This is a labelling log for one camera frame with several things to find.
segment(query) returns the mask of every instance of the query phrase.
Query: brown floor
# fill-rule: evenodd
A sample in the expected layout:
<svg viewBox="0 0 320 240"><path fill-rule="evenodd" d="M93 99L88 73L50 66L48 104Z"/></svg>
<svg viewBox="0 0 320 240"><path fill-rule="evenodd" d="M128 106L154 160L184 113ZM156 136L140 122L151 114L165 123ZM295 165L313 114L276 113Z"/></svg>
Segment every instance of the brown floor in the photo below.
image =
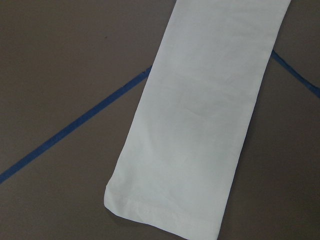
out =
<svg viewBox="0 0 320 240"><path fill-rule="evenodd" d="M2 2L0 172L152 65L174 4ZM292 0L274 47L318 86L319 11ZM182 239L103 205L144 83L0 185L1 240ZM319 98L270 60L219 240L319 239L319 143Z"/></svg>

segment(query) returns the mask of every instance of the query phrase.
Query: gray surface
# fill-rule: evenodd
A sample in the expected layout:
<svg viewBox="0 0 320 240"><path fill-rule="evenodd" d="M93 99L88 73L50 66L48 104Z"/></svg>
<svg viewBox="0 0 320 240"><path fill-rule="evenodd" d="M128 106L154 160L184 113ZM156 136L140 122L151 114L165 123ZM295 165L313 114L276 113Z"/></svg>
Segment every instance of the gray surface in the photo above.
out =
<svg viewBox="0 0 320 240"><path fill-rule="evenodd" d="M1 3L0 171L151 65L174 2ZM318 86L319 10L293 0L275 44ZM0 185L0 239L182 239L103 206L144 83ZM269 62L220 240L319 239L319 109Z"/></svg>

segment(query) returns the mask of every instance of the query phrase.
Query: folded cloth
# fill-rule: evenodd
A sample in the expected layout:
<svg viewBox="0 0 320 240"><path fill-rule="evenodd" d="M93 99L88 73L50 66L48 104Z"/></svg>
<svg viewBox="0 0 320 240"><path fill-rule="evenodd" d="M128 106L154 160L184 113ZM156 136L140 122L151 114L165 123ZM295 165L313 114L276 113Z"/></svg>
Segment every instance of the folded cloth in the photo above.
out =
<svg viewBox="0 0 320 240"><path fill-rule="evenodd" d="M109 180L114 214L218 237L258 91L290 0L177 0Z"/></svg>

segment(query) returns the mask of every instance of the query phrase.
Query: white trousers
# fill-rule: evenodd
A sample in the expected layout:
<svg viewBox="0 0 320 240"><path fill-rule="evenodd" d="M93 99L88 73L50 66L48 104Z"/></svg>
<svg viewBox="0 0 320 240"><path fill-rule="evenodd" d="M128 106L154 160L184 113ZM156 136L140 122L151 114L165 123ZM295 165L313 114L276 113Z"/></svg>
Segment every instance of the white trousers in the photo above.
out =
<svg viewBox="0 0 320 240"><path fill-rule="evenodd" d="M289 3L177 0L106 186L111 212L189 240L218 237Z"/></svg>

